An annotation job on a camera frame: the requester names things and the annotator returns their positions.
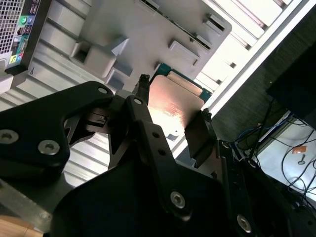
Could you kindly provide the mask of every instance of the wooden surface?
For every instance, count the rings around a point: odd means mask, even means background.
[[[0,237],[42,237],[34,226],[20,219],[0,216]]]

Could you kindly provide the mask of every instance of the ventilation grille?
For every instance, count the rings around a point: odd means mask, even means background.
[[[0,0],[0,54],[11,49],[24,0]]]

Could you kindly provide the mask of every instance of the black monitor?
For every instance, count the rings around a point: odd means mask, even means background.
[[[277,79],[267,93],[316,129],[316,43]]]

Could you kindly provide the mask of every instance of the orange label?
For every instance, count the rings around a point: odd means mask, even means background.
[[[300,154],[304,153],[306,151],[307,146],[302,146],[302,147],[295,147],[292,150],[292,154]]]

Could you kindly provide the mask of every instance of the blue cable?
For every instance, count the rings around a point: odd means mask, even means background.
[[[263,129],[264,129],[264,130],[269,130],[270,128],[273,128],[273,127],[279,127],[279,126],[283,125],[283,124],[286,122],[286,120],[287,120],[287,118],[285,118],[282,122],[280,122],[280,123],[277,124],[277,125],[270,126],[270,127],[264,127]],[[248,133],[248,132],[250,132],[250,131],[253,131],[253,130],[257,129],[257,128],[259,128],[259,127],[250,128],[250,129],[245,130],[244,132],[242,132],[242,133],[238,136],[237,140],[239,140],[239,138],[242,137],[242,135],[244,135],[244,134],[246,134],[246,133]]]

